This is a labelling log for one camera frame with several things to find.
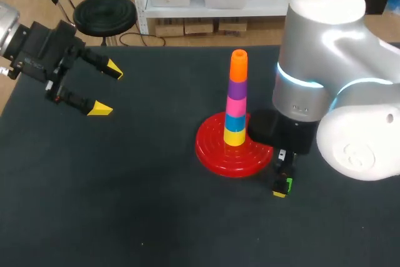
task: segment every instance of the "stool seat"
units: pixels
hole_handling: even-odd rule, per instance
[[[130,29],[137,20],[130,0],[84,0],[74,10],[76,29],[94,37],[111,37]]]

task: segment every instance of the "red base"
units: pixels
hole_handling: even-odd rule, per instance
[[[246,116],[246,126],[250,114]],[[205,167],[231,178],[250,176],[262,170],[272,159],[273,148],[246,140],[240,146],[224,142],[225,112],[211,116],[200,126],[196,136],[196,154]]]

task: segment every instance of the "wooden floor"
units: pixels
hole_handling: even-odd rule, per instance
[[[30,26],[35,20],[53,28],[62,18],[59,9],[50,0],[0,0],[14,6],[21,12],[20,22]],[[72,9],[65,5],[69,15]],[[385,13],[382,16],[367,16],[368,28],[387,42],[400,41],[400,16]],[[250,20],[249,30],[244,37],[211,36],[167,38],[166,46],[251,46],[276,45],[281,43],[284,18],[254,18]],[[100,45],[99,38],[78,34],[88,45]],[[150,46],[160,46],[162,42],[156,38],[145,38]],[[126,36],[125,43],[142,46],[139,36]],[[0,66],[8,66],[9,62],[0,58]],[[11,94],[15,82],[8,78],[0,78],[0,112]]]

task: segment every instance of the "purple ring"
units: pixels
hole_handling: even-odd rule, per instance
[[[235,81],[229,80],[229,85],[227,89],[227,95],[233,100],[241,100],[245,98],[248,94],[248,81],[242,81],[237,83]]]

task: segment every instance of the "cable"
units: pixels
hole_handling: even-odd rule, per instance
[[[138,28],[138,24],[135,24],[135,26],[136,26],[137,30],[139,31],[138,33],[124,33],[124,34],[122,34],[122,35],[119,36],[119,42],[120,42],[122,45],[124,45],[124,46],[132,46],[132,45],[126,44],[126,43],[124,43],[124,42],[122,41],[122,37],[128,36],[128,35],[130,35],[130,34],[133,34],[134,36],[140,36],[140,38],[141,38],[141,40],[142,40],[142,43],[143,43],[143,45],[145,45],[145,46],[149,46],[149,45],[146,44],[146,42],[144,42],[143,37],[151,37],[151,38],[157,38],[157,39],[162,40],[162,45],[161,45],[161,47],[164,47],[164,46],[167,44],[167,41],[165,40],[165,38],[163,38],[163,37],[157,37],[157,36],[155,36],[155,35],[153,35],[153,34],[141,34],[141,33],[140,33],[140,30],[139,30],[139,28]]]

